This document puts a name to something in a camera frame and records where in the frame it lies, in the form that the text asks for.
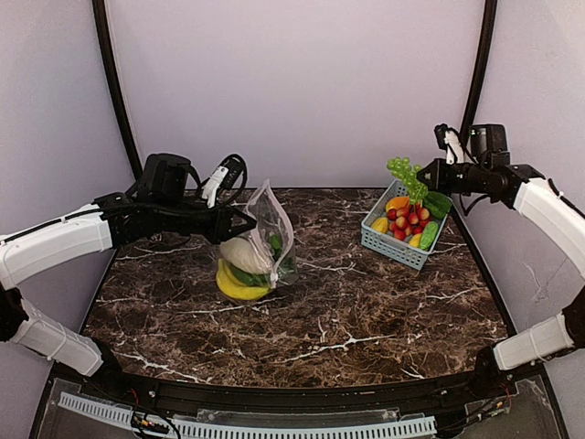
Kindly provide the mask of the clear zip top bag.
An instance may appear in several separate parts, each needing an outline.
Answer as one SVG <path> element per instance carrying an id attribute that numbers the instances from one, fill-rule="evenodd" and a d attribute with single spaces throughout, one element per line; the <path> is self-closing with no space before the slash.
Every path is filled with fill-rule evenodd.
<path id="1" fill-rule="evenodd" d="M 244 213 L 257 224 L 219 245 L 216 282 L 229 299 L 257 301 L 297 281 L 294 231 L 269 180 L 253 192 Z"/>

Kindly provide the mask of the green toy grape bunch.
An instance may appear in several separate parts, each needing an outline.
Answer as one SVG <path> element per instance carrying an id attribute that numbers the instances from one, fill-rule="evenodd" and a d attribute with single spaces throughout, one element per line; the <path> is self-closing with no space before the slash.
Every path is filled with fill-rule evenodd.
<path id="1" fill-rule="evenodd" d="M 417 172 L 421 170 L 421 167 L 413 165 L 408 157 L 397 156 L 388 160 L 387 169 L 408 190 L 410 202 L 422 205 L 429 190 L 417 179 Z"/>

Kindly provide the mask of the dark green toy cucumber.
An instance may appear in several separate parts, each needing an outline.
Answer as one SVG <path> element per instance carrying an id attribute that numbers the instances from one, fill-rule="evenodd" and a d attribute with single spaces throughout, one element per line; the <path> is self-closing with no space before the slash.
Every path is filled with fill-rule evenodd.
<path id="1" fill-rule="evenodd" d="M 229 270 L 236 280 L 247 286 L 270 286 L 271 278 L 268 274 L 254 274 L 247 273 L 239 269 L 233 264 L 229 265 Z"/>

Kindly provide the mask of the yellow toy banana bunch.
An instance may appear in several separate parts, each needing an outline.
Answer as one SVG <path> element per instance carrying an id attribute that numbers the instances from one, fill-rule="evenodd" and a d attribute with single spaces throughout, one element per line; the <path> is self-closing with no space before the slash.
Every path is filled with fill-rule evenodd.
<path id="1" fill-rule="evenodd" d="M 218 260 L 216 283 L 220 292 L 226 297 L 241 301 L 255 301 L 271 291 L 271 288 L 267 286 L 249 286 L 239 281 L 224 259 Z"/>

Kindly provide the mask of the green toy okra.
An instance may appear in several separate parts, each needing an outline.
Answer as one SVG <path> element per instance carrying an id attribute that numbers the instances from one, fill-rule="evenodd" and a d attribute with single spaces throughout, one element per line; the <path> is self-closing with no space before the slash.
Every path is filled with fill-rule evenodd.
<path id="1" fill-rule="evenodd" d="M 273 259 L 278 260 L 283 250 L 282 236 L 277 233 L 272 234 L 269 238 L 269 244 L 271 245 Z"/>

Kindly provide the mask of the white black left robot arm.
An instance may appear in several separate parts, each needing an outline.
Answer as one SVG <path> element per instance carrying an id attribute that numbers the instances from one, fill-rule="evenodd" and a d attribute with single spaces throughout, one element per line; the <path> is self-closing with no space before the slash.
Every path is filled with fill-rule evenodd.
<path id="1" fill-rule="evenodd" d="M 247 179 L 247 165 L 237 154 L 224 158 L 206 179 L 185 157 L 152 154 L 127 190 L 2 236 L 2 341 L 19 344 L 85 377 L 116 369 L 117 360 L 107 348 L 35 308 L 18 286 L 64 263 L 161 232 L 199 235 L 220 244 L 252 230 L 256 220 L 233 205 Z"/>

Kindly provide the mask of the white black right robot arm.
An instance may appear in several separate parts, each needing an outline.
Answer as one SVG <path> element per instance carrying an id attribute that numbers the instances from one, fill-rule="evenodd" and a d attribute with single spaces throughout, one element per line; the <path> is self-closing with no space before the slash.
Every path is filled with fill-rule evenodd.
<path id="1" fill-rule="evenodd" d="M 430 191 L 476 194 L 501 203 L 542 232 L 584 272 L 584 214 L 570 203 L 553 180 L 527 164 L 513 164 L 502 124 L 472 126 L 468 141 L 445 123 L 434 128 L 444 152 L 418 171 Z M 481 397 L 500 394 L 515 375 L 584 347 L 584 293 L 557 314 L 535 323 L 476 356 L 469 391 Z"/>

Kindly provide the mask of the white toy radish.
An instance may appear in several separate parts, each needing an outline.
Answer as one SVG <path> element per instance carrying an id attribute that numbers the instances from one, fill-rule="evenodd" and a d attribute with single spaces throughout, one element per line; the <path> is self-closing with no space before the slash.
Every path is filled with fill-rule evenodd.
<path id="1" fill-rule="evenodd" d="M 247 239 L 235 237 L 219 245 L 223 258 L 245 273 L 268 274 L 272 258 Z"/>

